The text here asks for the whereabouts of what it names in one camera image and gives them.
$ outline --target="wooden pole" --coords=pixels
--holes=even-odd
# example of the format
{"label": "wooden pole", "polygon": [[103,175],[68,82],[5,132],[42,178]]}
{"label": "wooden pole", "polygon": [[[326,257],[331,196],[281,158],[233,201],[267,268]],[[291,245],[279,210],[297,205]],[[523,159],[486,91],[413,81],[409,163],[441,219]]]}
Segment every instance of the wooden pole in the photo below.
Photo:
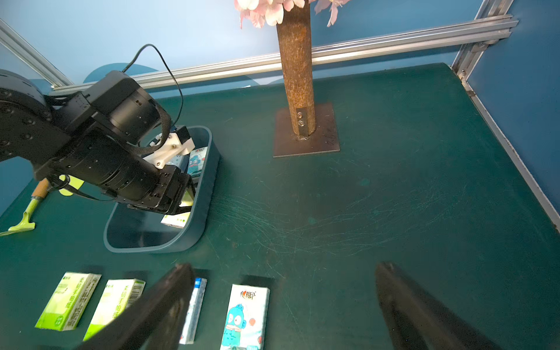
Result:
{"label": "wooden pole", "polygon": [[[276,25],[292,129],[300,137],[311,135],[316,128],[309,9],[308,1],[303,8],[294,6],[291,11],[284,11],[282,24]],[[296,111],[299,108],[304,108],[306,111],[308,135],[300,134],[299,123],[302,121]]]}

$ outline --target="cartoon fish character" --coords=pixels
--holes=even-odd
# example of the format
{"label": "cartoon fish character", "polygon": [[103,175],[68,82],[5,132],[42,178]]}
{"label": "cartoon fish character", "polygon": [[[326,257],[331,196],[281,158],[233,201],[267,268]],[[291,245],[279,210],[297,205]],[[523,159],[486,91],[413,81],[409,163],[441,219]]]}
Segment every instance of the cartoon fish character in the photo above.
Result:
{"label": "cartoon fish character", "polygon": [[229,347],[239,346],[241,343],[241,330],[247,326],[243,315],[243,305],[237,304],[227,313],[226,327],[223,330],[222,345]]}
{"label": "cartoon fish character", "polygon": [[194,157],[191,157],[191,159],[189,159],[189,167],[198,166],[200,162],[202,162],[202,159],[200,159],[198,155],[194,155]]}

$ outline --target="gray plastic bin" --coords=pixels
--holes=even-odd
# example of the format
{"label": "gray plastic bin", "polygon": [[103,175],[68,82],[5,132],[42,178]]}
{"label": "gray plastic bin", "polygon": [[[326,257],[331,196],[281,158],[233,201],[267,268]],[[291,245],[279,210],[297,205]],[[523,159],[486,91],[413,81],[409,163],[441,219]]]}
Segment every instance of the gray plastic bin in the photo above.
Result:
{"label": "gray plastic bin", "polygon": [[212,198],[220,153],[206,127],[188,127],[197,148],[208,146],[193,208],[184,228],[161,223],[163,214],[127,208],[117,203],[105,225],[103,241],[115,253],[170,253],[192,247],[202,236]]}

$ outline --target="yellow handle tool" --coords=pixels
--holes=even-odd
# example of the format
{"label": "yellow handle tool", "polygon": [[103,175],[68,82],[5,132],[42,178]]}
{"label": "yellow handle tool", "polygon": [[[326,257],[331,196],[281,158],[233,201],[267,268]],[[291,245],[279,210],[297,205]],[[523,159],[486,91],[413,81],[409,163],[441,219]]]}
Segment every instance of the yellow handle tool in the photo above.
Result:
{"label": "yellow handle tool", "polygon": [[21,219],[20,223],[17,224],[16,226],[10,227],[8,231],[0,233],[0,237],[16,234],[18,232],[33,230],[35,228],[35,223],[29,222],[29,219],[31,218],[31,215],[37,208],[37,205],[39,205],[39,203],[41,203],[41,201],[45,199],[48,193],[49,193],[49,181],[47,179],[43,179],[41,180],[41,182],[37,184],[37,187],[35,187],[35,190],[31,195],[31,201],[29,202],[29,205],[25,209],[24,216]]}

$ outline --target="pink artificial flower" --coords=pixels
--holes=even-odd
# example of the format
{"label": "pink artificial flower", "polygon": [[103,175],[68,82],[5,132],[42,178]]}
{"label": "pink artificial flower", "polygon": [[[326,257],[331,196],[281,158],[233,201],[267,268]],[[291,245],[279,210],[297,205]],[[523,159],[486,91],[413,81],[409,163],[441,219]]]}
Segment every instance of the pink artificial flower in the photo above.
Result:
{"label": "pink artificial flower", "polygon": [[284,8],[286,11],[291,11],[294,5],[303,8],[305,6],[305,0],[284,0]]}
{"label": "pink artificial flower", "polygon": [[346,4],[348,1],[350,0],[319,0],[317,5],[315,5],[315,14],[321,12],[322,10],[326,9],[327,7],[329,7],[329,5],[332,4],[330,6],[329,23],[326,25],[327,27],[330,27],[337,21],[338,7]]}
{"label": "pink artificial flower", "polygon": [[[241,28],[243,20],[248,19],[257,28],[262,28],[264,23],[274,26],[282,24],[284,10],[291,11],[294,6],[303,8],[306,0],[234,0],[234,6],[239,11]],[[327,27],[333,25],[338,16],[338,6],[346,4],[350,0],[319,0],[315,5],[315,13],[319,13],[330,5],[330,19]]]}
{"label": "pink artificial flower", "polygon": [[251,11],[259,5],[259,0],[235,0],[235,2],[240,8]]}

